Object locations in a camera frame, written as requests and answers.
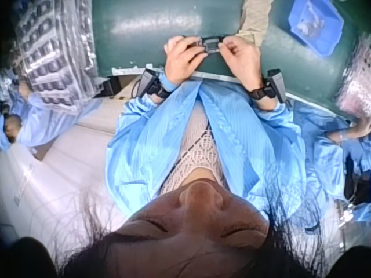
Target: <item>blue anti-static smock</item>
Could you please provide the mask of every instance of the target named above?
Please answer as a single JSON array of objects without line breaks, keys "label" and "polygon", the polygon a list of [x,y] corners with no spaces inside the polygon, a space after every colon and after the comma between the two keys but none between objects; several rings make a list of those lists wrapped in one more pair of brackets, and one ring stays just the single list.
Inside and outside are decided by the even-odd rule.
[{"label": "blue anti-static smock", "polygon": [[[349,128],[348,123],[342,118],[300,102],[295,102],[294,105],[294,123],[301,127],[305,141],[307,191],[312,193],[310,196],[315,196],[323,215],[330,197],[345,200],[344,169],[348,155],[354,161],[356,175],[371,169],[371,142],[365,137],[347,140],[340,145],[334,143],[324,133]],[[357,207],[355,220],[364,220],[367,211],[370,215],[369,205]]]},{"label": "blue anti-static smock", "polygon": [[106,183],[123,213],[158,196],[196,101],[205,108],[231,192],[264,210],[267,191],[272,200],[281,191],[290,217],[305,192],[304,141],[292,112],[284,104],[263,112],[241,86],[200,79],[184,82],[159,106],[146,95],[125,105],[106,159]]},{"label": "blue anti-static smock", "polygon": [[37,96],[30,97],[29,103],[19,94],[13,97],[11,113],[19,115],[22,119],[22,127],[16,142],[28,147],[50,142],[101,104],[101,99],[91,100],[77,115],[69,115],[41,108],[42,103]]}]

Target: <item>green workbench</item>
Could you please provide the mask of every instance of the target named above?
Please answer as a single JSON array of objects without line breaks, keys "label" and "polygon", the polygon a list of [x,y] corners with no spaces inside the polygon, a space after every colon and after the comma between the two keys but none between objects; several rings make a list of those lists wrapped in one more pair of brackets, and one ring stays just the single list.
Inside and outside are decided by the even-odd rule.
[{"label": "green workbench", "polygon": [[[340,114],[334,99],[359,31],[343,15],[343,34],[333,54],[318,57],[290,32],[288,17],[293,2],[275,0],[272,4],[270,26],[261,47],[263,73],[280,68],[291,96]],[[163,44],[175,35],[234,34],[240,26],[242,5],[243,0],[93,0],[100,75],[132,74],[149,64],[163,67]],[[232,76],[219,54],[210,55],[198,71]]]}]

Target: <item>white lace top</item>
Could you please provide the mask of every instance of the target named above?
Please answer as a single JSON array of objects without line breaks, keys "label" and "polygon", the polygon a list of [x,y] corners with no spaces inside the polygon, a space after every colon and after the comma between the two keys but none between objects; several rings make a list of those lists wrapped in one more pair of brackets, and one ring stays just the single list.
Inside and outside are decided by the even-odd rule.
[{"label": "white lace top", "polygon": [[195,103],[181,142],[177,162],[163,183],[161,194],[180,187],[185,178],[197,167],[204,167],[212,171],[216,181],[227,188],[213,132],[211,131],[205,109],[199,101]]}]

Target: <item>blue plastic bin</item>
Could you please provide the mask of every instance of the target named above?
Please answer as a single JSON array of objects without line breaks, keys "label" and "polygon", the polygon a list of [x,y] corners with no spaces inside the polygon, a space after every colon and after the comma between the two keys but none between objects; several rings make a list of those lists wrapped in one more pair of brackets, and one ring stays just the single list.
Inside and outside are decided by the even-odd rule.
[{"label": "blue plastic bin", "polygon": [[295,0],[289,23],[291,32],[322,57],[333,53],[344,26],[329,0]]}]

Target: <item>nose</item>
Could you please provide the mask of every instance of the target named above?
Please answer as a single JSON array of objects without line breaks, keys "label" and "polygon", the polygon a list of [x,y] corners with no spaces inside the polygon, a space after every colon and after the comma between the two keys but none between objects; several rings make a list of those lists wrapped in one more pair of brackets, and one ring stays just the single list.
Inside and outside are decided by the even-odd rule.
[{"label": "nose", "polygon": [[197,181],[179,195],[179,202],[187,210],[203,214],[220,209],[223,205],[223,197],[212,184]]}]

